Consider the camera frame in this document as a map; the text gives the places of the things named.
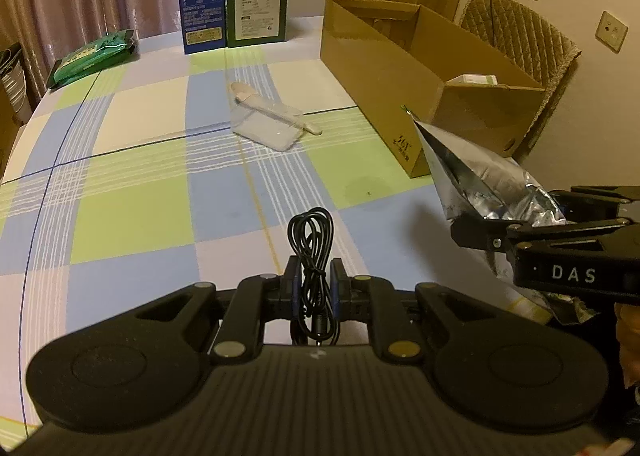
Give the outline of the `person's right hand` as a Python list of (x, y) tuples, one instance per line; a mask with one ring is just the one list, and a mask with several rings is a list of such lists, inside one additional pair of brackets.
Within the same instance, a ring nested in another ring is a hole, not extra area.
[(615, 304), (616, 338), (620, 343), (620, 366), (627, 389), (640, 379), (640, 311), (638, 306)]

